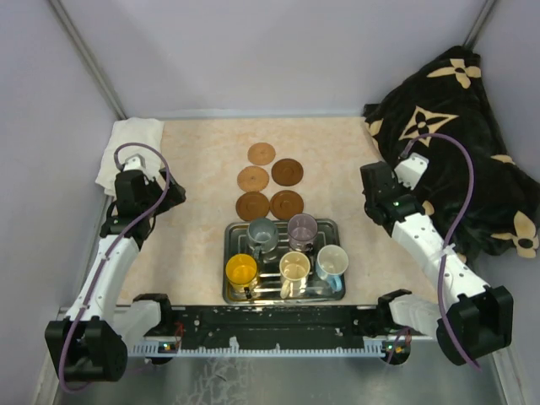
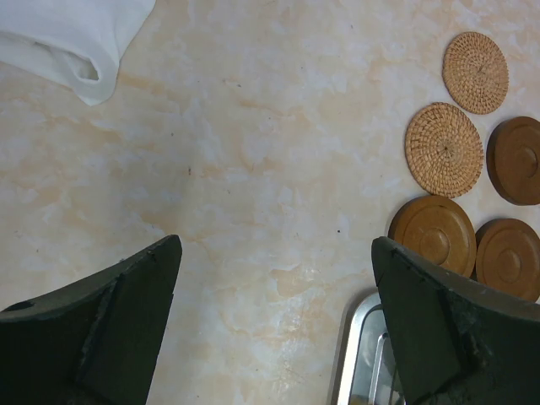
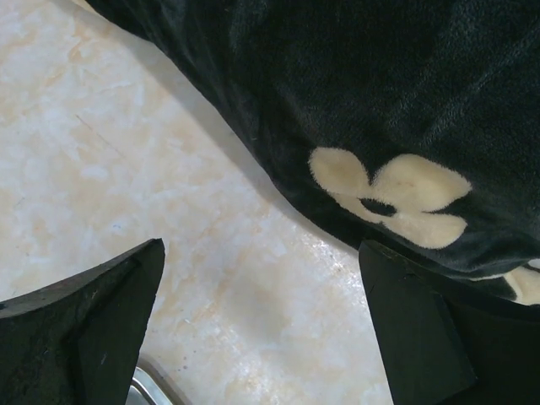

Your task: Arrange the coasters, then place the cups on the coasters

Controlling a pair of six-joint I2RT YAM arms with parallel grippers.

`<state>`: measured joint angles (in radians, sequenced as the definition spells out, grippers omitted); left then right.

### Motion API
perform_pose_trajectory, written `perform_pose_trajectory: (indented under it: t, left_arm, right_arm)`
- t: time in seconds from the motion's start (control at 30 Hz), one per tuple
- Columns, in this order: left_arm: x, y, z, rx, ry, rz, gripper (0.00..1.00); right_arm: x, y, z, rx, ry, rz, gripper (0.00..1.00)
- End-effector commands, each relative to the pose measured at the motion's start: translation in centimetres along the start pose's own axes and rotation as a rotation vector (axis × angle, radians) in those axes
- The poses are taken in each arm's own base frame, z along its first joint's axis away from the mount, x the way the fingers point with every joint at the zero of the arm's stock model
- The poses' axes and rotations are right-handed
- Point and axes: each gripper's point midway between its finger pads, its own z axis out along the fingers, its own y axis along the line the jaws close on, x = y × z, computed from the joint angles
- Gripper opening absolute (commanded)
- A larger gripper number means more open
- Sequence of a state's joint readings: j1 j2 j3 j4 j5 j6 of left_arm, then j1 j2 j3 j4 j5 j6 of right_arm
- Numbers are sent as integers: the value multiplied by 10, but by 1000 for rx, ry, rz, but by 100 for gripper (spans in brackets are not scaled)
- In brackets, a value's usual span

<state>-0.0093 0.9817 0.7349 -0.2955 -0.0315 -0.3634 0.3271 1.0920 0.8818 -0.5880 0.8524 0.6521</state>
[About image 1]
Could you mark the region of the tan woven coaster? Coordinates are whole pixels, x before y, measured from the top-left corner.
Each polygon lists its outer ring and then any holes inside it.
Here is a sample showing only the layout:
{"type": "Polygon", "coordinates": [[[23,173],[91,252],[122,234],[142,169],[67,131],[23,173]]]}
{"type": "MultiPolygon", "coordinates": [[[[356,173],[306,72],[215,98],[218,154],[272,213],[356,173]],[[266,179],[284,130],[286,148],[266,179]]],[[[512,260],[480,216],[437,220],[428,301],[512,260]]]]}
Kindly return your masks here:
{"type": "Polygon", "coordinates": [[[237,185],[243,192],[260,192],[269,183],[269,174],[261,167],[251,165],[237,176],[237,185]]]}

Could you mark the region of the light woven coaster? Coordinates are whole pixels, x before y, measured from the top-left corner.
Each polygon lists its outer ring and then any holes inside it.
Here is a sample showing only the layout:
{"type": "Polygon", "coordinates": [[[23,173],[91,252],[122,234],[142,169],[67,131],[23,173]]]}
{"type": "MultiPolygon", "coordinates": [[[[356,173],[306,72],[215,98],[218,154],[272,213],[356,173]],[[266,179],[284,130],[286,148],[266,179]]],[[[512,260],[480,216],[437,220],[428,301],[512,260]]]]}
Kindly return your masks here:
{"type": "Polygon", "coordinates": [[[270,143],[254,143],[248,149],[248,160],[254,165],[268,165],[276,156],[275,148],[270,143]]]}

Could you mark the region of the reddish brown wooden coaster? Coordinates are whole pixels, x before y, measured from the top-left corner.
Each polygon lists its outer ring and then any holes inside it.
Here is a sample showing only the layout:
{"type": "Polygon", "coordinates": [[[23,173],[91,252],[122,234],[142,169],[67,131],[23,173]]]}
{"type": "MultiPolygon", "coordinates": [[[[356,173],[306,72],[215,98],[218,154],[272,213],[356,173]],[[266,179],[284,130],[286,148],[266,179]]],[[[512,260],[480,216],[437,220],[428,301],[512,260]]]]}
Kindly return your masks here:
{"type": "Polygon", "coordinates": [[[282,190],[270,200],[270,211],[276,219],[289,220],[304,211],[304,200],[300,194],[291,190],[282,190]]]}

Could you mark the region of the dark brown wooden coaster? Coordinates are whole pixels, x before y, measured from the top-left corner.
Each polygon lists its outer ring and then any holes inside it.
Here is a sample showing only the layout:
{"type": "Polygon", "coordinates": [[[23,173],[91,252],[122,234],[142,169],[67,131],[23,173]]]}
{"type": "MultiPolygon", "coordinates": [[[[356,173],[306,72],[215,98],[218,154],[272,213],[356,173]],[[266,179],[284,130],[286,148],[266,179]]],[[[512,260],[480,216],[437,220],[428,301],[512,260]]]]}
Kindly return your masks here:
{"type": "Polygon", "coordinates": [[[295,159],[280,159],[272,167],[272,178],[280,186],[294,186],[303,176],[303,166],[295,159]]]}

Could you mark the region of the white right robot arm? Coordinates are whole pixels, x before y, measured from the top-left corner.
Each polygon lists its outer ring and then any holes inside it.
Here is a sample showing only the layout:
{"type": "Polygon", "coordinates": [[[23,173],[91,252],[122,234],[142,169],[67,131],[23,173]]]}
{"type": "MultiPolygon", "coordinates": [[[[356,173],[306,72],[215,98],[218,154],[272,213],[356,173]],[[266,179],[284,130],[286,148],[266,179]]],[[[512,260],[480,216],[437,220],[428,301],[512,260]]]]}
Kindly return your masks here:
{"type": "Polygon", "coordinates": [[[379,299],[378,327],[393,334],[408,327],[434,338],[454,364],[510,345],[514,300],[503,286],[491,287],[446,244],[431,219],[385,162],[359,170],[364,211],[404,248],[437,290],[435,303],[400,289],[379,299]]]}

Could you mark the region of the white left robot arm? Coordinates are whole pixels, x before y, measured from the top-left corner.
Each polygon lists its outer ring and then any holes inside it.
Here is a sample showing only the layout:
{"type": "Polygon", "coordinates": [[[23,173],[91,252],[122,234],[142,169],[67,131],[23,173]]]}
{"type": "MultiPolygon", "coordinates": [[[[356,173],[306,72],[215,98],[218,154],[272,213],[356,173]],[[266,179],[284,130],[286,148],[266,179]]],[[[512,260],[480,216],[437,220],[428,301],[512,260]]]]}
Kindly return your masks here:
{"type": "Polygon", "coordinates": [[[158,215],[186,200],[186,191],[169,169],[160,185],[141,169],[124,166],[115,180],[119,196],[107,208],[98,252],[78,298],[60,321],[50,321],[46,345],[61,387],[119,381],[129,349],[149,332],[164,335],[176,324],[166,294],[138,295],[120,320],[116,302],[127,271],[154,230],[158,215]]]}

